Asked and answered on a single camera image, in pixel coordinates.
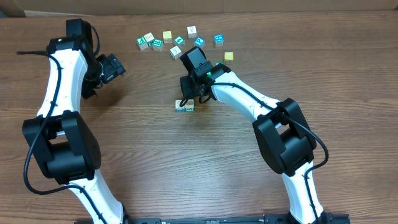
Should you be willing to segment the white block green edge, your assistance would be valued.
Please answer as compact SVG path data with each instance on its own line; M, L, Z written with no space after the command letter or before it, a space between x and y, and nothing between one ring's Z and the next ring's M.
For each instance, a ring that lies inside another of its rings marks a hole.
M185 111L194 111L194 100L188 100L184 105Z

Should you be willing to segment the white block blue edge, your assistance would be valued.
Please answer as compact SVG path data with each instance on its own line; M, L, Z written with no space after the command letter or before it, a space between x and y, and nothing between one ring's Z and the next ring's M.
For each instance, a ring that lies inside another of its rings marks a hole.
M184 106L180 106L181 102L182 102L181 100L176 100L175 101L175 111L176 112L185 112L185 107Z

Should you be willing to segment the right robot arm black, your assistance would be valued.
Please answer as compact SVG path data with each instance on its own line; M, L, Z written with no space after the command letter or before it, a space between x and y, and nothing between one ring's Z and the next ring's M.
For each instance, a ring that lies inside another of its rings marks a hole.
M181 105L193 98L226 103L252 123L262 158L282 176L290 202L290 217L295 223L320 223L325 212L318 201L313 170L313 151L320 138L314 134L291 98L269 98L240 80L232 69L212 65L199 47L180 56L188 74L180 78Z

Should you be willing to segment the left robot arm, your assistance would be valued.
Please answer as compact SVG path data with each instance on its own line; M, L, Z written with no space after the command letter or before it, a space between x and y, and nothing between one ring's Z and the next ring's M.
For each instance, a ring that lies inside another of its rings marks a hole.
M131 223L102 173L100 146L80 114L80 101L126 70L114 54L100 54L96 29L83 19L66 21L66 36L51 39L37 52L50 60L42 106L23 122L29 145L23 179L38 195L71 190L91 216L91 223Z

